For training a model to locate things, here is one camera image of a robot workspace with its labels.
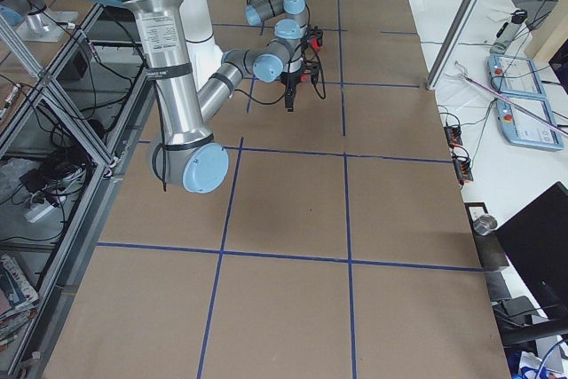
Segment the black monitor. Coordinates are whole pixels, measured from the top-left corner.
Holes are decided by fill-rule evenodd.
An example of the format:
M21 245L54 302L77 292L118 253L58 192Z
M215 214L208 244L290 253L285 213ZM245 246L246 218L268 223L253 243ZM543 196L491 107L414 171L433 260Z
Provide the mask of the black monitor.
M496 237L539 307L567 316L567 188L556 182L501 225Z

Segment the stack of magazines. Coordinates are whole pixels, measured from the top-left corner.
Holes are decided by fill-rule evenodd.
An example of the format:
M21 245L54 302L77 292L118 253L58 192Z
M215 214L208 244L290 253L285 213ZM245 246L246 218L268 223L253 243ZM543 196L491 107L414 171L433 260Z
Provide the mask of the stack of magazines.
M1 254L1 351L36 315L39 295L14 257Z

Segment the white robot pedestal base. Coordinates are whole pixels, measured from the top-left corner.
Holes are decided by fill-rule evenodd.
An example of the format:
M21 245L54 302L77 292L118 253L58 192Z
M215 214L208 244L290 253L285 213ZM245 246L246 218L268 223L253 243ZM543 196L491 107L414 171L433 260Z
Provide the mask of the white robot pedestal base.
M195 86L199 90L220 67L223 53L214 37L207 0L184 0L180 16Z

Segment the teach pendant far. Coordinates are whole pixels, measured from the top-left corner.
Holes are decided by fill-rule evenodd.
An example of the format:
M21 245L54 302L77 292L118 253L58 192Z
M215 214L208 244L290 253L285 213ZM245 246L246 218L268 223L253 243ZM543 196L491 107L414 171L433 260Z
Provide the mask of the teach pendant far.
M491 53L487 61L490 83L502 94L545 98L540 70L532 59Z

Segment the aluminium frame post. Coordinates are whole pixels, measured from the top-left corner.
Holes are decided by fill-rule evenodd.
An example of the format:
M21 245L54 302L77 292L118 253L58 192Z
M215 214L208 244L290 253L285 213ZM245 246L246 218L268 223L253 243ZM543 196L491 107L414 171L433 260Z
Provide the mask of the aluminium frame post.
M460 42L462 33L466 24L474 12L477 2L479 0L462 0L460 7L454 17L454 20L446 34L445 40L442 43L434 64L429 72L426 88L434 91L442 74L444 74L446 66L452 58L458 43Z

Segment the white power strip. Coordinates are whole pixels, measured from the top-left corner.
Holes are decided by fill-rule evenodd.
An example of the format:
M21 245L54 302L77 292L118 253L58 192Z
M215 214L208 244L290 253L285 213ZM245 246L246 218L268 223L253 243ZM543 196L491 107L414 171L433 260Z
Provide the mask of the white power strip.
M33 224L59 207L60 203L57 201L33 202L24 212L24 218L28 223Z

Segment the small metal cup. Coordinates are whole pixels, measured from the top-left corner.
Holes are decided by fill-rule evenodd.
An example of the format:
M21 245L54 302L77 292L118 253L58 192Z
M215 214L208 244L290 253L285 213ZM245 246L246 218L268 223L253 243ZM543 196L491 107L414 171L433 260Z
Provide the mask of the small metal cup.
M498 222L492 215L483 214L473 220L473 231L480 236L486 236L493 233L497 227Z

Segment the teach pendant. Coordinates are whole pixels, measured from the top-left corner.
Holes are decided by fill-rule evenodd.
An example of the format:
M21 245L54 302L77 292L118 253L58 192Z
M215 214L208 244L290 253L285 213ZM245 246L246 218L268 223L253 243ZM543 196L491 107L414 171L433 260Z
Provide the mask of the teach pendant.
M550 104L545 99L509 96L515 104L523 107L551 125L556 125ZM563 137L543 123L520 111L501 99L496 100L498 119L504 138L514 146L523 146L549 151L564 149Z
M502 94L545 98L540 70L532 59L491 53L487 61L490 83Z

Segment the teach pendant near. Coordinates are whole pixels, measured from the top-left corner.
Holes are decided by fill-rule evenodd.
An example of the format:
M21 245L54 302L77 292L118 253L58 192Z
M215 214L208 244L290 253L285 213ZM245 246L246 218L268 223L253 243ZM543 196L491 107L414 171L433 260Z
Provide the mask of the teach pendant near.
M523 107L551 125L556 125L550 104L545 99L509 96L515 104ZM523 146L549 151L564 149L563 137L543 123L520 111L501 99L496 100L498 119L504 138L514 146Z

